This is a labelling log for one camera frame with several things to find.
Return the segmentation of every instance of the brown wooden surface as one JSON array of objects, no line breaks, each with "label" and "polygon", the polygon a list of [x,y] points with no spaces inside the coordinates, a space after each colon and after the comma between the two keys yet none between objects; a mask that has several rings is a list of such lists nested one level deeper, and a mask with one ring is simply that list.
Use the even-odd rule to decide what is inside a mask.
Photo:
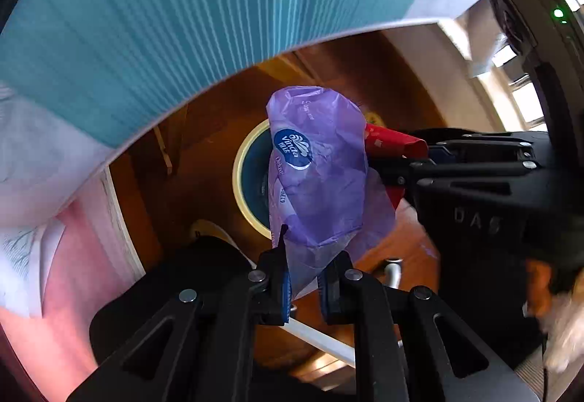
[{"label": "brown wooden surface", "polygon": [[148,272],[162,259],[162,247],[144,206],[130,154],[122,153],[109,168],[126,228],[140,262]]},{"label": "brown wooden surface", "polygon": [[183,137],[185,136],[186,117],[188,111],[189,104],[186,104],[179,110],[176,110],[170,114],[160,124],[161,135],[164,141],[164,149],[162,152],[166,152],[170,160],[170,169],[168,169],[167,166],[167,174],[169,175],[176,175],[180,166]]},{"label": "brown wooden surface", "polygon": [[[443,126],[417,77],[377,32],[335,39],[303,48],[298,54],[302,61],[296,65],[305,67],[312,77],[318,76],[326,87],[341,92],[361,110],[377,112],[390,128]],[[307,78],[299,85],[312,83]],[[196,97],[189,104],[181,164],[174,176],[161,173],[164,163],[152,131],[130,147],[141,196],[165,252],[187,244],[189,227],[199,218],[223,227],[254,261],[270,247],[270,241],[258,234],[239,212],[231,173],[239,145],[267,118],[266,103],[282,86],[282,82],[258,68],[250,68]],[[416,229],[411,235],[403,228],[398,237],[384,240],[359,266],[369,268],[378,259],[408,254],[404,284],[417,281],[418,277],[422,283],[436,280],[436,267],[427,265],[422,256],[419,224],[412,222],[411,227]],[[315,293],[296,303],[300,321],[342,339],[350,338],[347,328],[324,324]],[[258,328],[255,349],[259,362],[274,367],[292,366],[315,352],[281,329],[266,326]]]},{"label": "brown wooden surface", "polygon": [[282,84],[315,83],[310,74],[306,73],[302,67],[296,65],[293,60],[289,60],[286,56],[277,56],[261,62],[256,67]]}]

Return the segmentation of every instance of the purple plastic bag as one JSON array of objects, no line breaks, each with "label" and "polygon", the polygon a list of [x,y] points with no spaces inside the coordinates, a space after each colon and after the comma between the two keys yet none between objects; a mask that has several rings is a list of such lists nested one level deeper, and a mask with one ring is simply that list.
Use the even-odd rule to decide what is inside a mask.
[{"label": "purple plastic bag", "polygon": [[353,261],[395,222],[375,170],[367,166],[365,118],[338,92],[294,86],[267,106],[274,150],[268,171],[272,245],[282,224],[296,297],[347,248]]}]

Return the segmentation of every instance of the red cloth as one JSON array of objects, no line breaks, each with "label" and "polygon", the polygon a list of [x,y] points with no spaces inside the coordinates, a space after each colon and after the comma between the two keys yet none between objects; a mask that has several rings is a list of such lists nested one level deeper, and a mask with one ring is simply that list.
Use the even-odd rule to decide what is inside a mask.
[{"label": "red cloth", "polygon": [[[424,140],[395,130],[386,129],[377,125],[367,124],[365,127],[365,152],[372,158],[406,157],[421,160],[428,156],[428,145]],[[385,191],[397,209],[404,197],[403,186],[386,186]]]}]

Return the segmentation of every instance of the window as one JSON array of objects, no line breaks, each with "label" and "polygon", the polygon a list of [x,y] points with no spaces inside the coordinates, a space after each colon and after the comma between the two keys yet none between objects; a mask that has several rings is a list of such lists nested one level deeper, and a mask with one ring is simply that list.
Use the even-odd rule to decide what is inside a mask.
[{"label": "window", "polygon": [[515,56],[516,54],[513,52],[511,47],[507,45],[493,56],[492,61],[495,67],[500,68],[506,62],[511,61]]},{"label": "window", "polygon": [[535,87],[531,82],[513,91],[513,98],[519,107],[523,120],[528,125],[530,122],[541,119],[544,116],[537,98],[537,92],[535,92]]},{"label": "window", "polygon": [[[565,0],[566,4],[575,15],[584,20],[582,12],[584,11],[584,0]],[[493,56],[495,68],[503,71],[505,74],[500,77],[506,77],[510,80],[509,92],[511,102],[515,103],[518,115],[523,119],[525,128],[532,131],[547,131],[547,125],[544,121],[544,114],[541,110],[541,104],[535,92],[535,87],[530,77],[523,72],[521,64],[513,61],[516,54],[509,45],[504,45]]]}]

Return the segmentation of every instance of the white stick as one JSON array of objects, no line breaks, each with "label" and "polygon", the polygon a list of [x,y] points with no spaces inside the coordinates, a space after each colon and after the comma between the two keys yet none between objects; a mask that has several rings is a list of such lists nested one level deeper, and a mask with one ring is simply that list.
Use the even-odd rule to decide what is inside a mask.
[{"label": "white stick", "polygon": [[335,338],[331,338],[330,336],[321,333],[310,326],[306,326],[304,323],[300,323],[293,318],[290,318],[289,323],[284,324],[283,329],[297,338],[306,341],[315,348],[340,359],[352,368],[355,367],[355,350],[348,344],[335,340]]}]

